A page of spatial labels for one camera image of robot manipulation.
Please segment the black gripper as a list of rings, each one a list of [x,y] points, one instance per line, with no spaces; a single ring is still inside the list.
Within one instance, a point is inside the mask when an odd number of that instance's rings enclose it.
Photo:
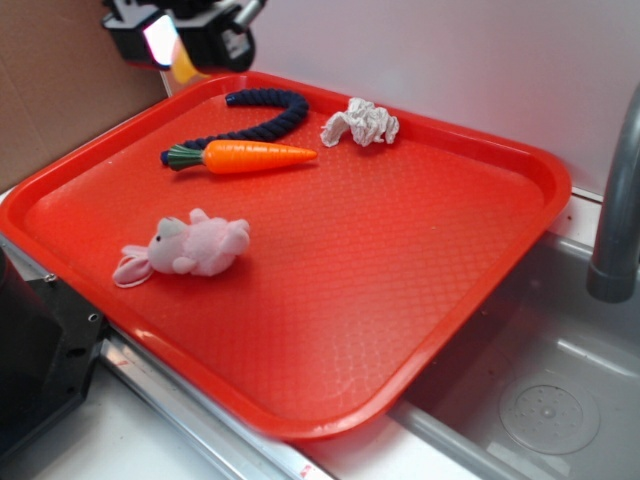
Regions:
[[[251,23],[265,1],[105,1],[102,27],[122,59],[168,71],[184,54],[202,73],[244,72],[255,58]]]

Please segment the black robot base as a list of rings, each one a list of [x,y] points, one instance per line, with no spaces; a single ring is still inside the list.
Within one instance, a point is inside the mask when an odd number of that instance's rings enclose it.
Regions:
[[[1,460],[87,397],[102,312],[62,280],[26,280],[1,254]]]

